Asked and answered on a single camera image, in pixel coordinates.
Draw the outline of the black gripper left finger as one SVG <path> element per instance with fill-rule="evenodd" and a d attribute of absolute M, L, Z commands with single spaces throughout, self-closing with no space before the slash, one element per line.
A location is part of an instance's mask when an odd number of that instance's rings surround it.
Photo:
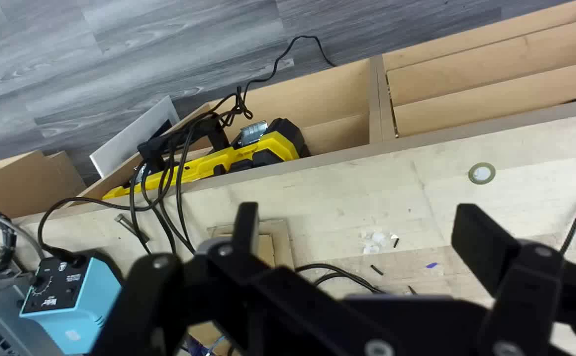
<path fill-rule="evenodd" d="M 244 356 L 341 352 L 339 302 L 256 253 L 260 203 L 238 207 L 234 235 L 188 263 L 171 253 L 133 267 L 91 356 L 173 356 L 192 326 L 214 322 Z"/>

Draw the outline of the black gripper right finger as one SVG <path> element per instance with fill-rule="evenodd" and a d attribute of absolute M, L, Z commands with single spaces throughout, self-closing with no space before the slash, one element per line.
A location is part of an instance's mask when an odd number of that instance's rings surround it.
<path fill-rule="evenodd" d="M 559 249 L 513 237 L 475 203 L 460 203 L 452 247 L 493 296 L 481 322 L 481 356 L 568 356 L 557 322 L 576 334 L 576 263 Z"/>

